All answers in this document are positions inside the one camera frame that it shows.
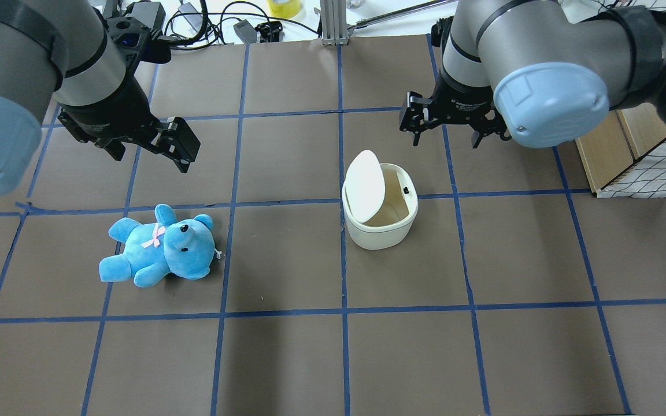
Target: pink bow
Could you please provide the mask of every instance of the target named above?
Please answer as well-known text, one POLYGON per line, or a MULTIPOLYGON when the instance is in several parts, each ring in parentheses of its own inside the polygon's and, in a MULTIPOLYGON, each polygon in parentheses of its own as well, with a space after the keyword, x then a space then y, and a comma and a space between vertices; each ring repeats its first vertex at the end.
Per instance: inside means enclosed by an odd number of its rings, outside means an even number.
POLYGON ((158 247, 161 245, 161 242, 159 242, 158 237, 159 235, 163 235, 166 232, 166 227, 162 226, 161 228, 158 228, 158 223, 156 223, 156 226, 153 227, 153 238, 148 240, 145 243, 142 243, 141 246, 143 248, 148 248, 153 245, 153 247, 158 247))

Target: white lid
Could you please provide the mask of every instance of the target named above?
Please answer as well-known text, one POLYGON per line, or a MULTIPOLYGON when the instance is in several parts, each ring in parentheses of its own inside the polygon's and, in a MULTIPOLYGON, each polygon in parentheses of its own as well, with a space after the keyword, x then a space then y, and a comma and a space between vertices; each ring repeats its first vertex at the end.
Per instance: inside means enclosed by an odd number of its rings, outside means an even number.
POLYGON ((351 162, 343 187, 354 220, 365 223, 380 210, 385 195, 384 173, 372 150, 364 150, 351 162))

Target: white trash bin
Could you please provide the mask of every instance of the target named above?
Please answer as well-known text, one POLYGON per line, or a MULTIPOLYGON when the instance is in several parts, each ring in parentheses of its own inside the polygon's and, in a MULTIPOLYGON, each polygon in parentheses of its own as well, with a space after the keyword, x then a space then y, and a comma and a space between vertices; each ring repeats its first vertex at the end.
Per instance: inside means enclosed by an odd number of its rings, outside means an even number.
POLYGON ((367 250, 401 242, 418 213, 418 195, 408 173, 397 165, 381 164, 371 150, 351 162, 341 198, 346 229, 367 250))

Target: blue teddy bear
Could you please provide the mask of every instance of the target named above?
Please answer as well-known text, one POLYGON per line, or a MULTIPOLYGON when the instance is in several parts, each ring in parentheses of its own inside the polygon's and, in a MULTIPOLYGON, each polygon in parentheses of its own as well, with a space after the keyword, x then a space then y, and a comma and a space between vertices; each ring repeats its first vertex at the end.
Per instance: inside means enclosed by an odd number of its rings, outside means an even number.
POLYGON ((155 212, 155 224, 122 218, 109 227, 109 237, 124 243, 125 250, 99 263, 101 281, 133 277, 135 286, 151 287, 169 272, 192 281, 207 276, 212 258, 219 254, 212 239, 212 218, 201 214, 176 221, 174 210, 164 203, 155 212))

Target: wooden panel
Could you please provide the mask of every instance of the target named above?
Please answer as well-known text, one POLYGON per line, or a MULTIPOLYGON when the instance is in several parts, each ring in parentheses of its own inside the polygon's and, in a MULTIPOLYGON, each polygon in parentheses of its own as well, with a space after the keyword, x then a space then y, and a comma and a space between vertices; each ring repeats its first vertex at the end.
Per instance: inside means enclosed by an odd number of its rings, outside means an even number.
POLYGON ((621 110, 619 116, 634 159, 639 159, 666 139, 666 124, 650 103, 621 110))
POLYGON ((590 189, 597 192, 634 163, 616 111, 576 140, 590 189))

